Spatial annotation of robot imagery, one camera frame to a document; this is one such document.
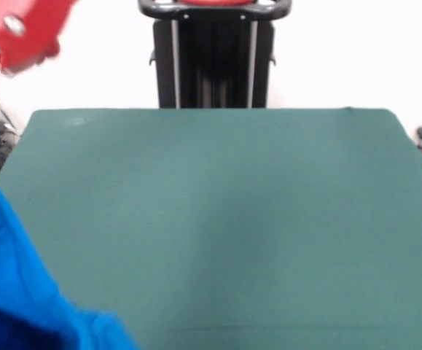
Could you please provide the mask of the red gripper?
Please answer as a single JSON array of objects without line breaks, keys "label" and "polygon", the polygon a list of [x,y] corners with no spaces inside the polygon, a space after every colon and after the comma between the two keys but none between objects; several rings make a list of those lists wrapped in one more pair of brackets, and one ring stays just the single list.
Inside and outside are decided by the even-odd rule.
[{"label": "red gripper", "polygon": [[72,1],[0,1],[0,70],[24,71],[60,53]]}]

